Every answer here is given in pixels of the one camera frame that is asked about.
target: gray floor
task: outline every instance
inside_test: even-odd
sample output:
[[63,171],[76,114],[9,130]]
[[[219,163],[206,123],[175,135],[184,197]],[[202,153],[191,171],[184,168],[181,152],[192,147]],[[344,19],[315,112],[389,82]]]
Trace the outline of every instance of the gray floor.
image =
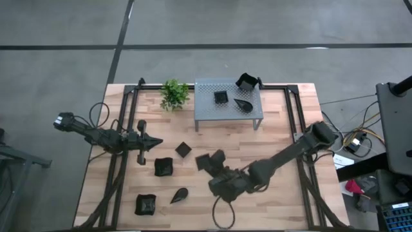
[[[126,4],[0,0],[0,45],[116,44]],[[136,0],[130,20],[125,44],[412,42],[412,15],[402,0]],[[52,122],[62,111],[87,116],[101,101],[113,53],[0,51],[0,127],[8,132],[7,142],[53,159],[49,170],[31,173],[13,231],[71,226],[90,146],[53,129]],[[123,51],[115,83],[140,77],[194,82],[248,72],[265,82],[314,82],[319,101],[328,102],[373,94],[379,82],[408,77],[410,60],[412,48]],[[341,127],[373,101],[324,104],[322,110]],[[377,110],[372,107],[369,115]],[[379,124],[372,128],[382,135]],[[377,229],[374,214],[345,202],[351,225]]]

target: black container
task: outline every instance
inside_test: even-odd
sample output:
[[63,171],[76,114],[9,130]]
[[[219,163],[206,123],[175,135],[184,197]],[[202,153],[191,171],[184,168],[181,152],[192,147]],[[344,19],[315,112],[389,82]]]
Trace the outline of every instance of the black container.
[[226,90],[214,92],[214,102],[216,104],[228,102]]
[[236,85],[244,90],[253,90],[255,88],[255,85],[258,83],[258,79],[247,74],[244,73],[240,76],[239,80],[236,81]]
[[154,215],[156,209],[156,195],[139,194],[136,198],[136,215]]
[[157,177],[173,174],[173,159],[170,157],[154,160],[154,175]]

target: metal stand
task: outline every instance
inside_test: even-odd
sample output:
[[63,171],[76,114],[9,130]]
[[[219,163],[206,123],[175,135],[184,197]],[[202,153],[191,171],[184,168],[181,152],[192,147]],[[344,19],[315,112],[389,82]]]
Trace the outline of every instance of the metal stand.
[[15,150],[9,146],[0,146],[0,155],[8,157],[9,159],[0,160],[0,172],[3,174],[6,168],[9,168],[8,165],[20,164],[23,168],[20,172],[20,175],[17,177],[17,182],[13,184],[13,189],[11,189],[10,199],[5,203],[5,209],[3,214],[0,215],[0,231],[8,231],[10,224],[12,223],[12,218],[14,216],[17,204],[22,195],[24,184],[26,183],[30,168],[32,164],[41,165],[42,168],[49,168],[52,163],[51,160],[42,159],[34,155],[30,155],[23,151]]

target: potted plant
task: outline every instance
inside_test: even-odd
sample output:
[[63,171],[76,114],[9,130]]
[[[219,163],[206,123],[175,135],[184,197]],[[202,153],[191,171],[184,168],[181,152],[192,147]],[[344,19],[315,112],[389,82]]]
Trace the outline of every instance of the potted plant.
[[160,106],[169,111],[172,109],[182,109],[182,105],[189,100],[189,87],[187,84],[179,84],[176,79],[166,81],[160,90],[160,95],[163,96]]

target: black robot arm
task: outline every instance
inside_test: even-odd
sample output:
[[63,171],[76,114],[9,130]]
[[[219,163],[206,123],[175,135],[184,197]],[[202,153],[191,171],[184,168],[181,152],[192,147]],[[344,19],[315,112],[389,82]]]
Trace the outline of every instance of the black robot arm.
[[277,168],[299,156],[329,148],[336,138],[324,122],[316,122],[305,130],[296,143],[269,159],[254,161],[241,170],[223,168],[209,181],[209,188],[215,196],[221,197],[225,202],[232,202],[245,191],[254,193],[267,186]]
[[137,162],[145,165],[144,152],[163,142],[162,139],[150,137],[146,132],[146,121],[140,120],[137,125],[137,132],[131,130],[125,134],[120,134],[113,129],[101,129],[91,127],[78,121],[73,113],[60,113],[53,123],[54,127],[60,131],[74,131],[84,136],[84,140],[92,145],[99,145],[105,151],[116,154],[124,150],[140,150]]

